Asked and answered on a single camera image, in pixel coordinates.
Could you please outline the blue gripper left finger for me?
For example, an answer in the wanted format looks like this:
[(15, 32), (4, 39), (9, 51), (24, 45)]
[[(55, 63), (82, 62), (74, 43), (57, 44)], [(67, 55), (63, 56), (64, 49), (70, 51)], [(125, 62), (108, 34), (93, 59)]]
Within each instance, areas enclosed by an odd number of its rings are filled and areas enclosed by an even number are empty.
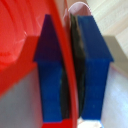
[(38, 64), (40, 91), (45, 123), (61, 122), (60, 89), (62, 56), (50, 15), (46, 15), (34, 61)]

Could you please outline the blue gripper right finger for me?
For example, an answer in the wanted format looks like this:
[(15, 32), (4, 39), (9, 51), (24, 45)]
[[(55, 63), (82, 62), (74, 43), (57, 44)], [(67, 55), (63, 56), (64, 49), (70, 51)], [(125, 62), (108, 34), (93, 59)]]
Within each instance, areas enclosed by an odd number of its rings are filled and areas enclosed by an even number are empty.
[(79, 16), (85, 52), (85, 97), (81, 117), (100, 120), (109, 64), (113, 57), (92, 16)]

